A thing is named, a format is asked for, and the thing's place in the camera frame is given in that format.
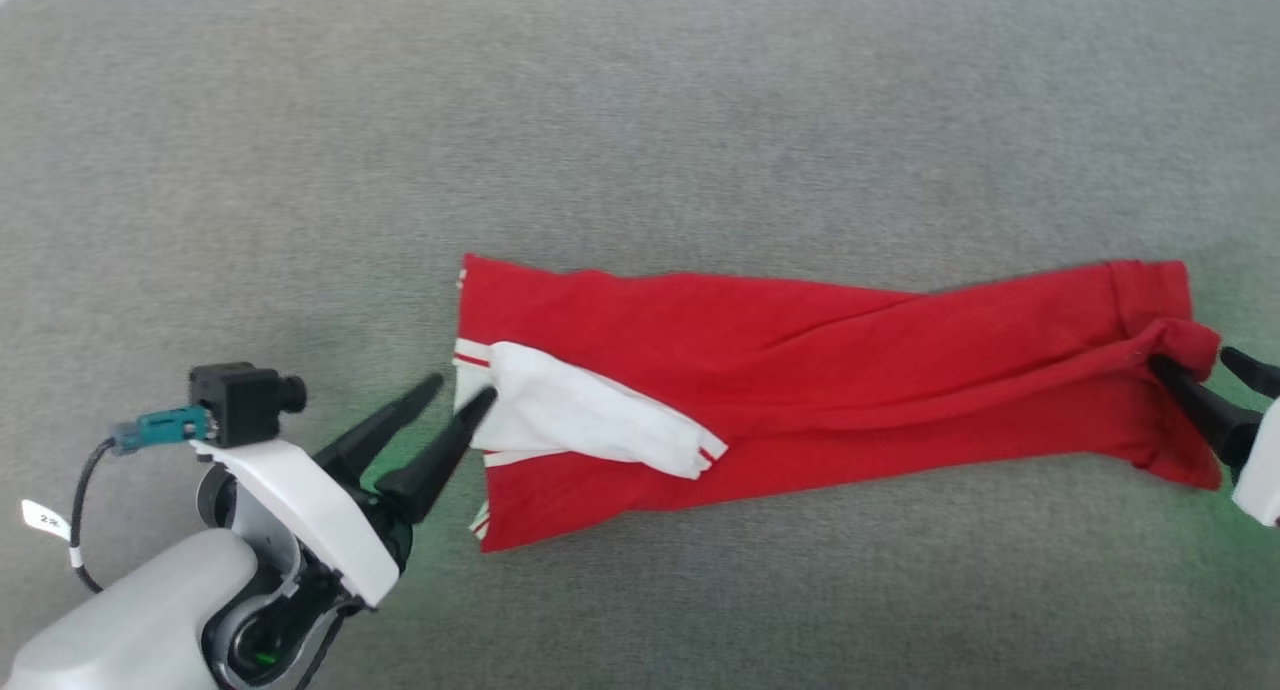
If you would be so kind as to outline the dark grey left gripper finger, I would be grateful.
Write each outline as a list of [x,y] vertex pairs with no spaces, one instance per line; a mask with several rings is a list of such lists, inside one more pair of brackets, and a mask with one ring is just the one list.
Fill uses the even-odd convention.
[[442,374],[429,374],[393,402],[330,440],[315,454],[316,465],[342,486],[357,488],[364,472],[402,429],[433,402],[444,384]]
[[497,399],[493,387],[477,390],[407,465],[375,483],[378,495],[402,524],[419,526],[430,515]]

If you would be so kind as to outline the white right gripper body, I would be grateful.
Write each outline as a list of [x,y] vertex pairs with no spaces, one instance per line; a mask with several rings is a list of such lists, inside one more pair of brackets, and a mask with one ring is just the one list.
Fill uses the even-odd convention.
[[1262,413],[1231,499],[1242,512],[1263,526],[1279,526],[1279,399]]

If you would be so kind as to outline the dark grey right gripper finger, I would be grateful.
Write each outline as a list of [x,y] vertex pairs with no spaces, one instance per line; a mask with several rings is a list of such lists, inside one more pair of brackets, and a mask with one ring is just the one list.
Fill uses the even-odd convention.
[[1230,476],[1239,477],[1251,458],[1263,415],[1210,390],[1175,358],[1152,356],[1148,366]]
[[1253,393],[1270,399],[1279,398],[1280,367],[1276,365],[1265,364],[1235,347],[1224,347],[1220,351],[1220,361]]

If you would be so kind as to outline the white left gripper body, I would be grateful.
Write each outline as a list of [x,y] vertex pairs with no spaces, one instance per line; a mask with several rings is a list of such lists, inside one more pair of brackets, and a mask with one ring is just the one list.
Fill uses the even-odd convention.
[[365,606],[379,607],[397,585],[401,567],[374,526],[305,449],[280,439],[229,449],[192,440],[192,447],[224,465]]

